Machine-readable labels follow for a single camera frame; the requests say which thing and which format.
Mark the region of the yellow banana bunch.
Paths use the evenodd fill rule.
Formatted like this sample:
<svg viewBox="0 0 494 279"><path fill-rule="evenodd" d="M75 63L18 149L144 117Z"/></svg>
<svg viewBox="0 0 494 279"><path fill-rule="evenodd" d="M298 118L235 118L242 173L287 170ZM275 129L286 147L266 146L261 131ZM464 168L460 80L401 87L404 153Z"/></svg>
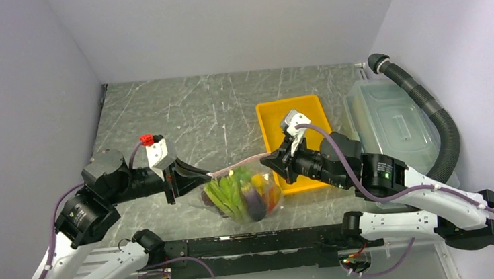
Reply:
<svg viewBox="0 0 494 279"><path fill-rule="evenodd" d="M253 175L251 177L251 184L254 186L257 193L263 196L265 188L264 177L260 174Z"/></svg>

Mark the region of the orange red fruit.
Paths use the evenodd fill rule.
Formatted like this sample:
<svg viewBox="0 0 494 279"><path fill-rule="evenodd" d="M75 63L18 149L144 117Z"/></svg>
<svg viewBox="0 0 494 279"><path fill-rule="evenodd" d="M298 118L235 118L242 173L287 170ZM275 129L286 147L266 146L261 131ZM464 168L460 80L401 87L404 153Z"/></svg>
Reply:
<svg viewBox="0 0 494 279"><path fill-rule="evenodd" d="M263 200L265 201L267 213L272 213L273 210L280 204L281 199L282 192L277 185L265 189Z"/></svg>

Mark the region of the celery stalk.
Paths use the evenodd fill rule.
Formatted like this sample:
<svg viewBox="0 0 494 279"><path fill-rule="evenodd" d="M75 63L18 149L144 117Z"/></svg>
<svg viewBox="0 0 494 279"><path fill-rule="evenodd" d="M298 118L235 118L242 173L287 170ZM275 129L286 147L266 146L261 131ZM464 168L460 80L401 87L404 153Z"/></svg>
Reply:
<svg viewBox="0 0 494 279"><path fill-rule="evenodd" d="M248 167L236 167L225 175L204 185L204 192L224 216L239 223L250 221L241 188L250 184L252 172Z"/></svg>

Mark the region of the clear zip top bag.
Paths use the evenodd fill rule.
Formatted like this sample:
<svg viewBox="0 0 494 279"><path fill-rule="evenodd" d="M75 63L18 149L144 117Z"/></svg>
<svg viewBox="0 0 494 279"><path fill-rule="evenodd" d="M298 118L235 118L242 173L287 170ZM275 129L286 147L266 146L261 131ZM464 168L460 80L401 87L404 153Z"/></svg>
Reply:
<svg viewBox="0 0 494 279"><path fill-rule="evenodd" d="M274 172L260 162L267 156L269 153L257 154L212 173L211 180L187 201L188 206L240 224L266 219L281 209L284 201Z"/></svg>

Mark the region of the purple eggplant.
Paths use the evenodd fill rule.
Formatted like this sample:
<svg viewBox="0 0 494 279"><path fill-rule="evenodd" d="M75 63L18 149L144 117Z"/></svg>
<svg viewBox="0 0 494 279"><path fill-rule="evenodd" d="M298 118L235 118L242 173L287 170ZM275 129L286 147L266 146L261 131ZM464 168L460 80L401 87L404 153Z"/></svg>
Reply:
<svg viewBox="0 0 494 279"><path fill-rule="evenodd" d="M250 218L255 222L264 219L267 208L256 187L252 184L244 184L241 188L241 193Z"/></svg>

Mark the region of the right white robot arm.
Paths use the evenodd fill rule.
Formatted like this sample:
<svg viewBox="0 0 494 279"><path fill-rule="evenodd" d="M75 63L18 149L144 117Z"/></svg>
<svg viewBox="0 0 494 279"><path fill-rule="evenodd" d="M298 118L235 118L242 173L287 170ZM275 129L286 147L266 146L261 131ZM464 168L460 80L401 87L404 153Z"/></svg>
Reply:
<svg viewBox="0 0 494 279"><path fill-rule="evenodd" d="M358 141L332 132L324 134L314 151L303 136L314 126L303 124L286 132L284 141L262 165L293 184L307 177L340 189L354 188L356 196L375 203L408 206L397 213L347 212L341 240L349 248L387 238L439 239L456 249L494 245L494 192L464 192L421 174L388 155L365 153Z"/></svg>

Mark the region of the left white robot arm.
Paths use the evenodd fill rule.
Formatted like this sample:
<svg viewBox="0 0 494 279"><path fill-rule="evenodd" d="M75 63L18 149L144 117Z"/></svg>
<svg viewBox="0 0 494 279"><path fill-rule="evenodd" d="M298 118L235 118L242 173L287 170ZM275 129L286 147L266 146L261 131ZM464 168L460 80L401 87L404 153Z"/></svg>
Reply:
<svg viewBox="0 0 494 279"><path fill-rule="evenodd" d="M88 255L120 219L117 205L155 194L173 204L180 196L208 183L212 174L176 157L156 136L147 145L148 167L133 167L119 150L95 154L81 173L83 181L58 200L50 243L31 279L74 279ZM154 232L135 232L113 258L82 279L125 279L137 270L157 270L179 261Z"/></svg>

